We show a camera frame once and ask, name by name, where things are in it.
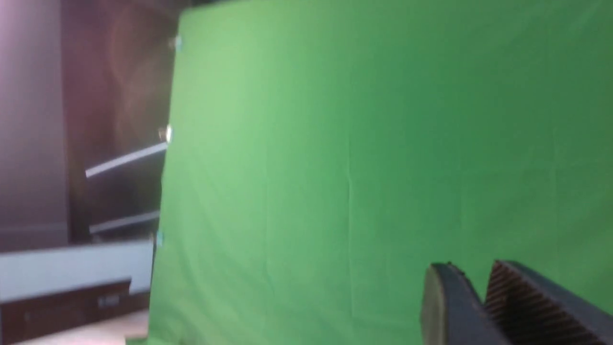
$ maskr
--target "white panel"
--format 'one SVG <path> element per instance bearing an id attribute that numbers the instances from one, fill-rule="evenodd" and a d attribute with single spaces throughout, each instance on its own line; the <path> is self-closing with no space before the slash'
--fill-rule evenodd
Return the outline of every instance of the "white panel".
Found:
<path id="1" fill-rule="evenodd" d="M 152 240 L 0 254 L 0 302 L 130 278 L 130 293 L 147 291 L 152 266 Z"/>

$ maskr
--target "green screen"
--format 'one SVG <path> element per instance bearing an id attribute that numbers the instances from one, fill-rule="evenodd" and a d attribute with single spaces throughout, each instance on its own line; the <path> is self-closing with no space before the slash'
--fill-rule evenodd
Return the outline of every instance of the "green screen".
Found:
<path id="1" fill-rule="evenodd" d="M 149 344 L 419 344 L 430 262 L 613 311 L 613 2 L 181 18 Z"/>

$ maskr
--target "wall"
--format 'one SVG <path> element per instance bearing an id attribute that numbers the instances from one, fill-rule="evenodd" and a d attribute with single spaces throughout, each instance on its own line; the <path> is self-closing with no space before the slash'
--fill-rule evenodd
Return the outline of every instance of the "wall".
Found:
<path id="1" fill-rule="evenodd" d="M 59 0 L 0 1 L 0 251 L 67 244 Z"/>

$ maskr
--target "floor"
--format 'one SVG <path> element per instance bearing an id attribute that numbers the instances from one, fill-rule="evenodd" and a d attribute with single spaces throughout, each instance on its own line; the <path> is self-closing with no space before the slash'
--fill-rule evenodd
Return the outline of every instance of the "floor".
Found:
<path id="1" fill-rule="evenodd" d="M 100 324 L 57 333 L 19 345 L 125 345 L 126 337 L 147 335 L 149 313 L 138 312 Z"/>

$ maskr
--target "green backdrop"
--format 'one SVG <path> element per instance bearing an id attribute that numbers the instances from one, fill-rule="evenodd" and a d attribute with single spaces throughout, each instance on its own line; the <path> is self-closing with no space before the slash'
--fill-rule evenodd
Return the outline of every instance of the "green backdrop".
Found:
<path id="1" fill-rule="evenodd" d="M 613 311 L 612 1 L 229 1 L 180 35 L 149 344 L 418 344 L 435 261 Z"/>

